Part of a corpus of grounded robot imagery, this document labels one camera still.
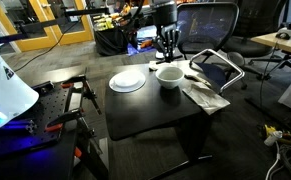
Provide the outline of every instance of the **desk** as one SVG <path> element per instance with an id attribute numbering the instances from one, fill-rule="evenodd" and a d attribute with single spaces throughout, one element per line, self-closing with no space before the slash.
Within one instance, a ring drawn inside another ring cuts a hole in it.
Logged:
<path id="1" fill-rule="evenodd" d="M 42 83 L 49 79 L 59 82 L 65 80 L 64 78 L 66 77 L 64 76 L 68 76 L 67 78 L 73 76 L 73 72 L 77 73 L 75 75 L 82 74 L 82 72 L 84 72 L 84 67 L 65 68 L 62 70 L 51 71 L 46 73 L 46 76 L 34 76 L 35 78 L 32 79 L 32 82 Z M 27 79 L 27 82 L 28 84 L 33 85 L 29 79 Z M 77 102 L 80 101 L 80 97 L 77 99 L 74 99 L 73 97 L 74 96 L 72 96 L 72 104 L 70 107 L 73 105 L 72 108 L 77 108 L 75 105 L 80 104 Z M 30 152 L 11 154 L 10 156 L 0 158 L 0 179 L 72 179 L 74 150 L 76 146 L 78 146 L 82 151 L 82 157 L 86 155 L 87 148 L 78 136 L 77 123 L 76 121 L 70 121 L 65 123 L 61 139 L 55 145 Z M 85 165 L 87 165 L 87 168 L 95 177 L 108 177 L 108 171 L 104 164 L 103 167 L 106 170 L 102 170 L 107 172 L 98 169 L 100 166 L 94 167 L 96 160 L 93 160 L 90 156 L 84 156 L 84 160 L 81 160 Z"/>
<path id="2" fill-rule="evenodd" d="M 272 46 L 274 47 L 276 42 L 277 42 L 277 48 L 290 52 L 291 53 L 291 39 L 290 40 L 284 40 L 284 39 L 279 39 L 276 38 L 277 33 L 271 33 L 271 34 L 267 34 L 267 35 L 262 35 L 262 36 L 257 36 L 254 38 L 251 38 L 252 41 L 258 42 L 260 44 L 264 44 L 264 45 L 268 45 L 268 46 Z M 285 126 L 284 123 L 281 122 L 281 120 L 279 120 L 277 117 L 274 117 L 271 113 L 272 109 L 268 109 L 266 107 L 262 107 L 260 108 L 257 104 L 257 102 L 255 102 L 256 100 L 253 98 L 248 98 L 246 99 L 247 102 L 249 102 L 250 104 L 252 104 L 253 106 L 255 106 L 256 108 L 258 108 L 260 111 L 262 111 L 264 114 L 266 114 L 267 116 L 269 116 L 271 119 L 275 120 L 277 123 L 279 123 L 281 126 Z"/>
<path id="3" fill-rule="evenodd" d="M 276 33 L 272 34 L 266 34 L 263 36 L 257 36 L 254 38 L 251 38 L 252 41 L 258 42 L 260 44 L 268 45 L 274 47 L 276 42 L 278 44 L 278 48 L 287 52 L 291 53 L 291 39 L 290 40 L 284 40 L 284 39 L 278 39 L 275 37 Z"/>
<path id="4" fill-rule="evenodd" d="M 188 66 L 188 63 L 178 61 L 177 66 Z M 146 77 L 144 86 L 130 93 L 113 91 L 108 85 L 109 80 L 125 70 L 142 72 Z M 190 83 L 185 79 L 179 87 L 167 90 L 160 86 L 155 73 L 149 71 L 148 64 L 116 67 L 106 81 L 105 115 L 111 139 L 117 141 L 177 123 L 176 133 L 189 162 L 197 161 L 213 116 L 208 116 L 182 92 L 181 89 Z"/>

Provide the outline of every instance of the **gray floor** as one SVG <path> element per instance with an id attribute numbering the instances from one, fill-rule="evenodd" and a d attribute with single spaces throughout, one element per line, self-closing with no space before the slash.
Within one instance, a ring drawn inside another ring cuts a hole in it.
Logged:
<path id="1" fill-rule="evenodd" d="M 9 43 L 5 43 L 0 46 L 0 55 L 15 53 L 15 50 Z"/>
<path id="2" fill-rule="evenodd" d="M 4 56 L 12 69 L 17 69 L 32 57 L 45 50 L 31 51 Z M 115 66 L 148 63 L 154 60 L 154 53 L 142 53 L 132 57 L 117 55 L 101 57 L 95 52 L 94 42 L 84 42 L 56 47 L 17 72 L 20 77 L 44 73 L 50 70 L 82 65 L 88 68 L 90 85 L 98 95 L 98 103 L 104 112 L 105 87 L 109 72 Z M 255 63 L 263 70 L 266 63 Z M 240 83 L 230 87 L 224 97 L 231 105 L 215 117 L 204 152 L 214 155 L 211 162 L 199 164 L 174 174 L 166 179 L 264 179 L 274 162 L 274 148 L 266 147 L 259 137 L 258 125 L 273 124 L 262 113 L 244 101 L 246 96 L 259 97 L 260 81 L 255 75 L 246 74 L 247 90 L 240 89 Z M 278 98 L 291 83 L 288 67 L 273 73 L 272 79 L 264 82 L 263 105 L 268 106 L 280 120 L 291 117 L 291 110 L 277 103 Z M 87 119 L 97 133 L 97 138 L 108 137 L 105 116 L 97 115 L 91 103 L 86 103 Z M 154 130 L 121 141 L 109 139 L 110 179 L 148 179 L 186 160 L 171 128 Z M 285 173 L 275 176 L 284 178 Z M 83 166 L 75 168 L 74 179 L 93 179 Z"/>

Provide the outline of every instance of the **metal frame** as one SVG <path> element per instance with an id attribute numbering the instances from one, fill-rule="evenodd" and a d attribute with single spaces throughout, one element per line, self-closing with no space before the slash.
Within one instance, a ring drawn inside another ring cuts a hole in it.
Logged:
<path id="1" fill-rule="evenodd" d="M 109 179 L 109 171 L 106 167 L 105 163 L 102 161 L 100 155 L 108 156 L 108 154 L 104 154 L 102 148 L 100 145 L 96 142 L 94 138 L 94 130 L 92 128 L 89 128 L 87 125 L 83 109 L 81 108 L 83 98 L 87 98 L 92 101 L 95 110 L 98 114 L 101 114 L 101 110 L 96 102 L 96 94 L 95 92 L 90 88 L 87 78 L 86 78 L 86 71 L 87 68 L 85 68 L 85 72 L 82 75 L 74 76 L 68 80 L 65 80 L 61 83 L 61 87 L 66 88 L 70 87 L 72 89 L 72 93 L 79 93 L 81 94 L 81 100 L 79 108 L 72 109 L 60 116 L 58 116 L 56 119 L 53 119 L 53 121 L 49 122 L 47 124 L 47 127 L 55 126 L 57 124 L 63 124 L 68 121 L 76 120 L 78 124 L 78 128 L 81 130 L 80 135 L 78 136 L 76 145 L 79 148 L 79 150 L 82 152 L 82 155 L 79 157 L 79 159 L 84 163 L 86 168 L 94 175 L 96 179 Z M 81 88 L 75 88 L 74 83 L 76 82 L 82 82 L 83 87 Z"/>
<path id="2" fill-rule="evenodd" d="M 7 36 L 1 36 L 0 37 L 0 44 L 1 43 L 12 43 L 12 41 L 17 41 L 17 40 L 22 40 L 22 39 L 28 39 L 29 36 L 27 35 L 26 30 L 28 29 L 35 29 L 37 27 L 49 27 L 49 26 L 54 26 L 59 24 L 57 20 L 50 20 L 50 21 L 45 21 L 45 22 L 38 22 L 38 23 L 33 23 L 29 25 L 23 25 L 23 22 L 15 22 L 15 24 L 19 25 L 19 30 L 22 33 L 17 33 L 17 34 L 12 34 L 12 35 L 7 35 Z"/>
<path id="3" fill-rule="evenodd" d="M 193 64 L 193 60 L 196 59 L 197 57 L 205 54 L 205 53 L 212 53 L 213 55 L 216 55 L 218 58 L 220 58 L 221 60 L 223 60 L 226 64 L 230 65 L 232 68 L 234 68 L 236 71 L 239 72 L 239 74 L 234 77 L 233 79 L 231 79 L 230 81 L 228 81 L 226 84 L 224 84 L 221 88 L 220 88 L 220 91 L 219 93 L 222 94 L 222 92 L 228 88 L 229 86 L 231 86 L 232 84 L 234 84 L 236 81 L 242 79 L 244 76 L 245 76 L 245 72 L 240 68 L 238 67 L 235 63 L 233 63 L 232 61 L 224 58 L 222 55 L 220 55 L 219 53 L 217 53 L 216 51 L 212 50 L 212 49 L 205 49 L 204 51 L 194 55 L 190 62 L 189 62 L 189 65 L 192 66 Z"/>

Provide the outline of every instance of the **metal stand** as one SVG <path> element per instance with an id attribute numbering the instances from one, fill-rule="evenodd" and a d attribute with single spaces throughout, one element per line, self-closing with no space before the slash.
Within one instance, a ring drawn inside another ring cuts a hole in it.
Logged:
<path id="1" fill-rule="evenodd" d="M 75 82 L 82 82 L 83 87 L 75 88 L 73 86 Z M 64 81 L 61 86 L 63 88 L 71 87 L 73 89 L 73 93 L 81 93 L 82 98 L 85 97 L 91 100 L 98 114 L 101 114 L 100 108 L 95 100 L 96 94 L 93 90 L 90 89 L 85 75 L 80 75 Z M 85 166 L 97 179 L 108 179 L 108 169 L 100 157 L 100 155 L 103 154 L 103 151 L 94 139 L 94 130 L 88 127 L 84 119 L 81 105 L 82 100 L 80 101 L 80 108 L 70 110 L 57 117 L 53 121 L 49 122 L 47 127 L 52 127 L 68 121 L 76 120 L 81 134 L 77 140 L 77 147 L 82 154 L 78 158 L 82 161 L 82 163 L 85 164 Z"/>

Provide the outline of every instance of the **black mesh chair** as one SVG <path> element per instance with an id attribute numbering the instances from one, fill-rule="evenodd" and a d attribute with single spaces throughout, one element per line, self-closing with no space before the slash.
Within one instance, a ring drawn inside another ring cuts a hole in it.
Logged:
<path id="1" fill-rule="evenodd" d="M 256 58 L 271 54 L 274 51 L 273 47 L 262 45 L 250 40 L 251 37 L 277 32 L 280 27 L 280 15 L 287 0 L 239 0 L 237 5 L 240 9 L 240 14 L 237 20 L 233 36 L 222 47 L 224 52 L 229 53 L 228 57 L 243 59 L 237 52 L 246 58 Z M 270 59 L 252 59 L 249 65 L 254 61 L 266 61 L 279 63 L 269 72 L 272 72 L 277 67 L 282 68 L 287 65 L 291 67 L 291 54 L 288 52 L 285 57 L 273 56 Z M 240 66 L 244 71 L 257 74 L 258 79 L 269 79 L 267 74 L 265 77 L 262 73 L 254 68 L 243 63 Z"/>
<path id="2" fill-rule="evenodd" d="M 179 51 L 197 54 L 218 51 L 231 37 L 238 16 L 233 3 L 190 3 L 178 6 L 177 28 L 181 31 Z"/>
<path id="3" fill-rule="evenodd" d="M 185 59 L 187 59 L 186 54 L 198 54 L 204 51 L 204 54 L 200 54 L 205 55 L 202 63 L 194 62 L 198 57 L 195 55 L 191 58 L 190 64 L 198 65 L 208 79 L 216 82 L 219 87 L 224 87 L 229 81 L 230 73 L 239 71 L 228 62 L 222 64 L 205 62 L 212 55 L 220 57 L 214 52 L 217 52 L 231 37 L 238 17 L 238 7 L 234 3 L 190 3 L 180 5 L 177 10 L 177 27 L 181 31 L 179 51 Z M 228 68 L 221 69 L 215 64 Z"/>

